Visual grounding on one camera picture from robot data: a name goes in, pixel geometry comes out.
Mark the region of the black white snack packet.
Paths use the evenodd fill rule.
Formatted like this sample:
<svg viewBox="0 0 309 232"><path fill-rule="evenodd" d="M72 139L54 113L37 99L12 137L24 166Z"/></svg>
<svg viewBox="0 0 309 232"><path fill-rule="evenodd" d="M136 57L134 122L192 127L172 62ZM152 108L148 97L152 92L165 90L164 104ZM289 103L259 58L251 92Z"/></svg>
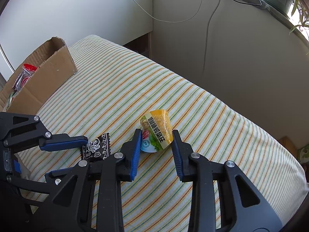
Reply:
<svg viewBox="0 0 309 232"><path fill-rule="evenodd" d="M93 141L89 141L86 146L81 148L81 158L88 162L105 160L110 156L110 134L101 134Z"/></svg>

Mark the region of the yellow quail egg packet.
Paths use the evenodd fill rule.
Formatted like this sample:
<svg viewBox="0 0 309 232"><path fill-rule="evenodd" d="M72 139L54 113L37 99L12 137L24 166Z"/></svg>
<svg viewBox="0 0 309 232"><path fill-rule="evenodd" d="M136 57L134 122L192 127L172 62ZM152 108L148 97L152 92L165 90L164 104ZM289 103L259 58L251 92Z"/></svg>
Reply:
<svg viewBox="0 0 309 232"><path fill-rule="evenodd" d="M155 153L170 147L173 141L168 112L157 109L145 113L140 119L142 129L141 150Z"/></svg>

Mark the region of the striped table cloth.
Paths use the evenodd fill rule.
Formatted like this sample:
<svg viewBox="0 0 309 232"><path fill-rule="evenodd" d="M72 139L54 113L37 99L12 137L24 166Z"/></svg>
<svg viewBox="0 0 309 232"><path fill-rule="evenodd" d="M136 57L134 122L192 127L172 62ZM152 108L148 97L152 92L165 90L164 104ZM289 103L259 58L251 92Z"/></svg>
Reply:
<svg viewBox="0 0 309 232"><path fill-rule="evenodd" d="M262 128L180 75L99 36L69 48L77 73L41 107L53 134L110 136L111 152L164 110L168 126L210 161L234 163L256 186L283 224L308 194L296 158ZM193 186L177 176L171 148L142 152L137 175L121 184L125 231L186 231Z"/></svg>

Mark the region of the green spider plant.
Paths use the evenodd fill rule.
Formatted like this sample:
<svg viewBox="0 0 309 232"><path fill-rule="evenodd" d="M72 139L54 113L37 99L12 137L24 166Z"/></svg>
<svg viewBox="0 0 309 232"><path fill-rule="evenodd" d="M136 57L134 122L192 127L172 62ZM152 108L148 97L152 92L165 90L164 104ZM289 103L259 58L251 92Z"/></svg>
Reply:
<svg viewBox="0 0 309 232"><path fill-rule="evenodd" d="M293 8L291 11L291 16L298 12L299 21L296 25L292 26L289 34L294 32L296 29L308 30L308 6L306 5L304 0L294 0L292 2Z"/></svg>

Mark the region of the cardboard box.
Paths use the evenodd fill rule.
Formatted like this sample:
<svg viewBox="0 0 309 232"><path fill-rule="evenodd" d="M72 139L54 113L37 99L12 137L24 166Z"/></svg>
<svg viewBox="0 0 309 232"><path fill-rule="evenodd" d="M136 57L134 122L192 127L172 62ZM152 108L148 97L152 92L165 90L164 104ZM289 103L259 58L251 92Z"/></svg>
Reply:
<svg viewBox="0 0 309 232"><path fill-rule="evenodd" d="M14 84L25 64L37 69L24 81L21 90L12 96ZM1 111L36 114L53 93L76 73L77 67L65 41L52 37L34 50L10 76L1 90Z"/></svg>

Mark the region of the green snack bag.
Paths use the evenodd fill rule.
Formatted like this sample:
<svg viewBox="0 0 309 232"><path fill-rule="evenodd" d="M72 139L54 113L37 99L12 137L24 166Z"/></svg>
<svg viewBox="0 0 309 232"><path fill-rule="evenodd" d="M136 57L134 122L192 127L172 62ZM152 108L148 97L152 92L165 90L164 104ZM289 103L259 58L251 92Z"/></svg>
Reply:
<svg viewBox="0 0 309 232"><path fill-rule="evenodd" d="M299 150L299 161L301 164L309 162L309 144Z"/></svg>

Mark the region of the red clear pastry packet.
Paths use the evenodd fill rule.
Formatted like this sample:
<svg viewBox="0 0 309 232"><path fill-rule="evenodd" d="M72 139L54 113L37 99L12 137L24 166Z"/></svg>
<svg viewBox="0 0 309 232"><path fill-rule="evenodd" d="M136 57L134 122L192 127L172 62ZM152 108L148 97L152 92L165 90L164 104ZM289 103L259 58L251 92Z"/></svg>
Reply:
<svg viewBox="0 0 309 232"><path fill-rule="evenodd" d="M32 64L23 64L20 75L17 77L14 85L13 91L19 92L23 86L27 83L27 81L32 77L32 75L36 72L37 67Z"/></svg>

